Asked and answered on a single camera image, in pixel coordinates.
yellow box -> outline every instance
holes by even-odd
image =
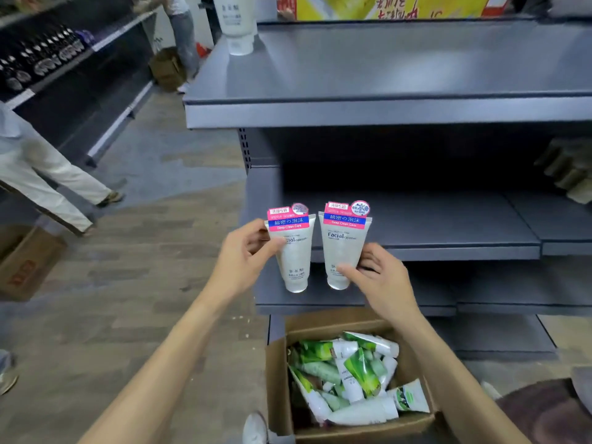
[[[296,20],[395,20],[501,15],[508,0],[277,0]]]

pink label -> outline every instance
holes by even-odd
[[[351,205],[329,201],[325,204],[323,224],[364,229],[369,213],[370,206],[366,201],[355,201]]]
[[[296,203],[292,207],[279,207],[267,211],[269,231],[304,229],[310,227],[308,207]]]

jeans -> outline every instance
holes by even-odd
[[[193,30],[193,17],[191,12],[169,16],[171,27],[175,35],[177,52],[181,58],[181,63],[185,67],[187,79],[193,79],[197,70],[199,70],[199,56],[195,45],[195,35]]]

person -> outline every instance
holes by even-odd
[[[253,286],[267,260],[284,244],[283,238],[269,239],[261,219],[228,234],[202,292],[79,444],[157,442],[220,315],[232,299]],[[420,313],[401,261],[369,243],[358,268],[337,269],[415,350],[425,377],[433,381],[436,403],[461,443],[529,443]]]
[[[171,22],[177,52],[187,74],[187,81],[177,88],[177,92],[186,93],[199,70],[199,55],[195,43],[193,17],[185,0],[140,0],[134,5],[133,10],[135,14],[142,14],[154,10],[160,5],[165,8]]]
[[[40,212],[74,234],[87,233],[92,222],[34,169],[98,207],[124,197],[71,164],[29,122],[0,102],[0,187],[26,196]]]

leg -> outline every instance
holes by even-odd
[[[33,168],[95,205],[111,193],[111,189],[71,164],[31,125],[28,124],[23,135],[23,156]]]
[[[92,223],[60,193],[51,188],[25,161],[20,149],[0,154],[0,186],[33,201],[50,218],[82,235]]]
[[[181,63],[185,67],[187,80],[191,81],[199,70],[199,56],[195,45],[195,33],[193,29],[193,17],[187,11],[184,14],[172,15],[171,27],[175,36],[177,52]]]

